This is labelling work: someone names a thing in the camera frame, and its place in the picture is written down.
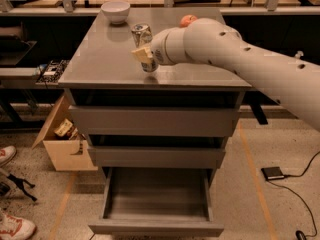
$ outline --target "gray tabletop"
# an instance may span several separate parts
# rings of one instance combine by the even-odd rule
[[[59,86],[64,88],[199,88],[250,85],[236,75],[208,65],[159,66],[153,73],[142,70],[131,54],[135,44],[131,27],[147,23],[153,35],[177,27],[181,18],[194,14],[224,20],[217,8],[131,8],[126,23],[112,25],[100,12],[71,59]]]

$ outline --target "cardboard box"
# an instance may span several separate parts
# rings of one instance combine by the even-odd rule
[[[54,129],[65,118],[72,121],[69,106],[67,98],[62,95],[53,106],[32,148],[42,141],[57,171],[96,171],[98,168],[92,164],[86,140],[82,141],[82,152],[79,152],[80,140],[58,140],[54,134]]]

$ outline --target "silver can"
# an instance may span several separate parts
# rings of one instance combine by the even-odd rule
[[[141,47],[152,41],[151,28],[146,23],[139,23],[131,28],[134,43],[136,47]],[[158,64],[152,60],[152,63],[141,63],[142,69],[145,72],[153,72],[158,68]]]

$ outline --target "box flap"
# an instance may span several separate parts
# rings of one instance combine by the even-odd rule
[[[31,147],[32,149],[34,149],[41,141],[43,141],[47,135],[52,135],[49,131],[51,131],[53,127],[56,127],[53,124],[57,121],[61,122],[64,118],[67,117],[69,106],[70,103],[67,100],[67,97],[62,94],[49,113],[45,123],[43,124],[43,127],[41,128],[36,140]]]

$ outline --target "orange line on floor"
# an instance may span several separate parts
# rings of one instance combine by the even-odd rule
[[[274,224],[272,222],[272,218],[271,218],[271,215],[270,215],[270,212],[269,212],[269,208],[268,208],[266,199],[265,199],[265,197],[263,195],[263,192],[262,192],[262,189],[261,189],[261,186],[260,186],[260,183],[259,183],[259,179],[258,179],[257,174],[256,174],[257,173],[256,172],[256,166],[254,164],[254,161],[253,161],[253,158],[252,158],[252,154],[251,154],[248,142],[247,142],[247,138],[246,138],[246,135],[245,135],[244,131],[241,128],[241,123],[240,122],[238,123],[238,130],[239,130],[239,133],[240,133],[240,138],[241,138],[241,141],[242,141],[242,145],[243,145],[243,148],[245,150],[247,161],[248,161],[249,168],[250,168],[250,173],[251,173],[251,176],[253,178],[254,185],[256,187],[258,199],[259,199],[262,211],[263,211],[264,218],[265,218],[267,226],[268,226],[268,230],[269,230],[271,239],[272,240],[277,240],[278,238],[277,238],[276,230],[275,230]]]
[[[77,172],[70,173],[69,181],[68,181],[68,184],[67,184],[66,189],[64,191],[62,200],[60,202],[60,206],[57,210],[56,219],[55,219],[53,227],[50,230],[50,235],[49,235],[48,240],[55,240],[56,239],[56,234],[57,234],[57,231],[58,231],[59,226],[61,224],[62,217],[64,215],[64,212],[66,210],[67,203],[68,203],[68,200],[70,197],[71,189],[73,187],[73,184],[74,184],[74,181],[76,178],[77,178]]]

